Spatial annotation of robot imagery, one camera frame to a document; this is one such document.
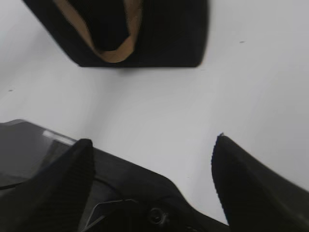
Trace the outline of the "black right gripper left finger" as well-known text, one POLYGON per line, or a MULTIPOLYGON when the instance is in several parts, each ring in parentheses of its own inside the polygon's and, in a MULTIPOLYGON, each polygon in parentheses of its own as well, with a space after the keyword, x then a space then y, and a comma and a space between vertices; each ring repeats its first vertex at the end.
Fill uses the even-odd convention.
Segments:
POLYGON ((76 232, 94 178, 93 144, 77 141, 61 157, 0 199, 2 232, 76 232))

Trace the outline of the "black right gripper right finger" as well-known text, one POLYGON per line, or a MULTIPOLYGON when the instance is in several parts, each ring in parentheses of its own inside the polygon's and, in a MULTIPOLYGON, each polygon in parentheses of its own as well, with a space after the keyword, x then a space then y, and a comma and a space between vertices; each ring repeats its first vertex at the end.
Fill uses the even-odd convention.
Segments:
POLYGON ((220 134, 211 173, 232 232, 307 232, 309 193, 220 134))

